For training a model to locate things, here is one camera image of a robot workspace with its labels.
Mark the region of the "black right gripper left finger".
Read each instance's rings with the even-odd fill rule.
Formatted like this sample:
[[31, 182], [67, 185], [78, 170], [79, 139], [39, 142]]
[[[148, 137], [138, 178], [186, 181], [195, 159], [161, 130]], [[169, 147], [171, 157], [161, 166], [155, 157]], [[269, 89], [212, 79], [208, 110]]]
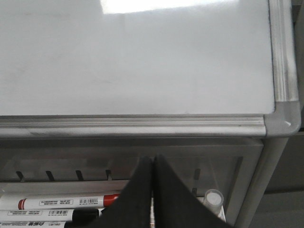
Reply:
[[68, 228], [149, 228], [151, 221], [152, 161], [142, 157], [120, 196], [102, 216]]

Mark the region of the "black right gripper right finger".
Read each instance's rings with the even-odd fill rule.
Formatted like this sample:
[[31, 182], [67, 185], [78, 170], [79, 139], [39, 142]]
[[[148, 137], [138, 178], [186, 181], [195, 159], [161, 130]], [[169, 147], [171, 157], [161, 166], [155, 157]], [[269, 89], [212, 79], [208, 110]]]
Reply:
[[153, 162], [153, 201], [157, 228], [228, 226], [197, 200], [163, 155], [157, 155]]

